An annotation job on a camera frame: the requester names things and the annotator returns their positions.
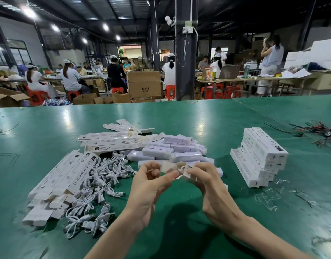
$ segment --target electrical socket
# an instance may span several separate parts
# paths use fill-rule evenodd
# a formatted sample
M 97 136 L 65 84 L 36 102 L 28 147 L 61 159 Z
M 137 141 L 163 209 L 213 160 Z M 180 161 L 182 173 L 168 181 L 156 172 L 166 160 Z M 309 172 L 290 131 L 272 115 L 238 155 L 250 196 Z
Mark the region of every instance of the electrical socket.
M 194 32 L 194 27 L 184 27 L 182 28 L 182 33 L 193 33 Z

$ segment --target green table surface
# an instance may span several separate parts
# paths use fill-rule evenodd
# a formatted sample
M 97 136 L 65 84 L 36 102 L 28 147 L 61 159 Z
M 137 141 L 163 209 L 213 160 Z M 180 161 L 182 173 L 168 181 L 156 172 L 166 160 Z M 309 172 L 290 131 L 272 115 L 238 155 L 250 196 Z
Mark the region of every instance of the green table surface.
M 0 108 L 0 258 L 82 258 L 97 239 L 84 232 L 67 240 L 66 220 L 46 227 L 22 226 L 27 195 L 73 149 L 78 135 L 108 131 L 103 124 L 126 119 L 156 133 L 193 136 L 224 171 L 223 181 L 240 209 L 290 244 L 317 258 L 331 258 L 331 149 L 310 136 L 295 138 L 263 124 L 290 129 L 312 119 L 331 123 L 331 95 L 200 100 L 194 103 L 97 104 Z M 289 153 L 285 170 L 266 188 L 248 188 L 230 157 L 245 127 L 262 127 Z M 125 207 L 132 179 L 116 188 L 127 196 L 106 197 L 114 211 Z M 158 201 L 149 227 L 126 258 L 258 258 L 224 235 L 202 213 L 202 196 L 176 181 Z

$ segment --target window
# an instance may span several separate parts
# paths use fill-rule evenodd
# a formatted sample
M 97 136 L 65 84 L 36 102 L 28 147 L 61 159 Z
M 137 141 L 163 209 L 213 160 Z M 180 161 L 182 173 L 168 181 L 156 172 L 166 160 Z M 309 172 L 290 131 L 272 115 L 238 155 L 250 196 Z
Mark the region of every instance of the window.
M 161 61 L 166 62 L 169 53 L 170 53 L 170 49 L 159 50 L 159 59 Z
M 221 48 L 222 52 L 224 53 L 228 53 L 229 48 Z M 210 60 L 214 57 L 214 55 L 216 54 L 216 48 L 212 48 L 211 49 L 211 57 Z
M 11 49 L 14 59 L 16 60 L 17 65 L 26 65 L 31 62 L 28 49 L 23 41 L 7 39 L 8 46 Z M 4 55 L 0 50 L 0 65 L 7 65 Z

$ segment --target ceiling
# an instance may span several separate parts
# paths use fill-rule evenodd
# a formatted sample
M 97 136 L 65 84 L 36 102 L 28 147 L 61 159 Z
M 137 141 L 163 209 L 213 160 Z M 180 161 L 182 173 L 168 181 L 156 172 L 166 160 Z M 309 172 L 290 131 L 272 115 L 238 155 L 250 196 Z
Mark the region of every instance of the ceiling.
M 150 19 L 148 0 L 28 0 L 37 14 L 40 28 L 78 28 L 81 33 L 115 42 L 139 42 L 147 34 Z M 200 38 L 233 38 L 236 34 L 271 32 L 305 21 L 311 0 L 199 0 L 198 33 Z M 0 16 L 34 23 L 21 10 L 26 0 L 0 0 Z M 159 37 L 173 38 L 173 28 L 165 16 L 175 14 L 175 0 L 160 0 L 157 7 Z M 331 0 L 317 0 L 314 19 L 331 17 Z M 106 23 L 110 30 L 103 30 Z

